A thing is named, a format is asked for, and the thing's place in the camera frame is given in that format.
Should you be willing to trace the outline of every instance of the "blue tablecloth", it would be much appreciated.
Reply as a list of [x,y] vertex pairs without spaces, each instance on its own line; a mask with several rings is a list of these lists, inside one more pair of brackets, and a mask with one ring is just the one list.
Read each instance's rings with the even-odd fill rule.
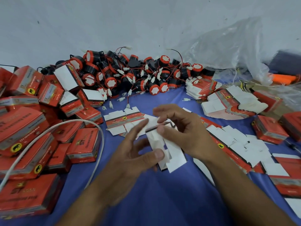
[[[160,104],[175,103],[203,116],[200,104],[195,101],[182,101],[187,97],[185,88],[181,87],[156,96],[145,93],[130,97],[130,105],[131,107],[137,106],[141,112],[152,115],[154,107]],[[109,109],[109,105],[106,103],[108,109],[101,110],[103,115],[116,110],[124,110],[127,104],[126,100],[122,102],[113,100],[112,102],[114,109]],[[255,134],[250,126],[253,118],[239,121],[209,119],[222,126],[231,125],[245,134]],[[106,131],[106,124],[102,124],[101,127],[104,132],[105,144],[96,175],[103,169],[123,140],[123,137],[112,136]],[[268,147],[271,153],[296,154],[284,144],[279,146],[268,144]],[[129,195],[120,204],[109,209],[102,225],[233,225],[216,188],[193,163],[191,157],[187,156],[187,160],[188,163],[171,174],[167,170],[157,173],[149,170],[142,174]],[[51,215],[0,220],[0,225],[54,225],[81,194],[94,166],[95,163],[72,166]],[[301,226],[301,219],[281,197],[267,175],[250,173],[248,176]]]

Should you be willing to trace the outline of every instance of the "right hand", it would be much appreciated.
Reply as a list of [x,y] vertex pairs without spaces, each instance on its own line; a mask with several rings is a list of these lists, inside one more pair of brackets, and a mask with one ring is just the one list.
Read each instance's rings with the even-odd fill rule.
[[193,158],[210,160],[220,151],[197,114],[189,113],[176,104],[160,105],[153,109],[153,114],[160,117],[158,123],[167,119],[175,123],[179,131],[159,125],[157,132]]

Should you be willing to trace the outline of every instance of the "left hand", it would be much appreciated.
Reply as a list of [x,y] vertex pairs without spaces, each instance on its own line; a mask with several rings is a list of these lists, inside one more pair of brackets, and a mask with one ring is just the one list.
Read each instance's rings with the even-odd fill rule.
[[138,153],[149,146],[146,138],[134,144],[138,133],[147,123],[148,119],[145,119],[131,129],[105,168],[91,184],[94,186],[93,190],[99,194],[99,201],[103,206],[118,204],[133,188],[139,175],[164,158],[161,149],[155,149],[144,155]]

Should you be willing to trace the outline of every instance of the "hand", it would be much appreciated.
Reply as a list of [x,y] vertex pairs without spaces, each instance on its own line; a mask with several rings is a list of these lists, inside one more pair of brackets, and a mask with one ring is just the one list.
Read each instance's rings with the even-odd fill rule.
[[99,200],[104,206],[118,204],[133,188],[139,175],[164,158],[161,149],[144,155],[138,154],[144,147],[149,146],[148,139],[139,140],[134,144],[137,134],[147,123],[148,119],[145,119],[131,129],[91,184],[100,193]]
[[160,117],[158,123],[167,119],[175,123],[179,132],[163,125],[158,126],[157,132],[193,158],[208,160],[220,151],[197,114],[189,113],[176,104],[160,105],[153,109],[153,114]]

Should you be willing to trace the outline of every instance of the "white cord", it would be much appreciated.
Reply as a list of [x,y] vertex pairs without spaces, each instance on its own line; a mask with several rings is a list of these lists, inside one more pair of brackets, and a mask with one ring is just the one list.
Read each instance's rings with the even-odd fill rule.
[[83,120],[83,119],[74,119],[74,120],[69,120],[69,121],[64,121],[64,122],[61,122],[61,123],[58,123],[52,127],[50,127],[49,129],[47,129],[46,131],[44,131],[43,133],[41,133],[39,136],[37,136],[34,140],[32,140],[28,145],[27,147],[21,152],[21,154],[18,156],[18,158],[14,161],[14,163],[11,165],[11,167],[9,168],[9,170],[7,171],[4,179],[2,180],[1,184],[0,184],[0,192],[2,191],[3,187],[5,186],[11,172],[13,171],[13,169],[15,168],[15,166],[17,165],[17,163],[21,160],[21,158],[25,155],[25,153],[28,151],[28,149],[35,143],[37,142],[41,137],[43,137],[45,134],[47,134],[48,132],[50,132],[52,129],[55,129],[57,128],[58,126],[62,125],[62,124],[66,124],[66,123],[70,123],[70,122],[74,122],[74,121],[83,121],[83,122],[88,122],[90,124],[94,124],[101,132],[101,137],[102,137],[102,144],[101,144],[101,150],[100,150],[100,153],[98,154],[98,159],[97,159],[97,162],[96,162],[96,165],[95,165],[95,168],[90,176],[90,179],[87,183],[87,185],[85,186],[85,188],[87,188],[87,186],[90,184],[94,174],[95,174],[95,171],[98,167],[98,164],[99,164],[99,161],[100,161],[100,158],[101,158],[101,155],[102,155],[102,152],[103,152],[103,147],[104,147],[104,136],[103,136],[103,131],[102,129],[100,128],[99,125],[97,125],[96,123],[92,122],[92,121],[87,121],[87,120]]

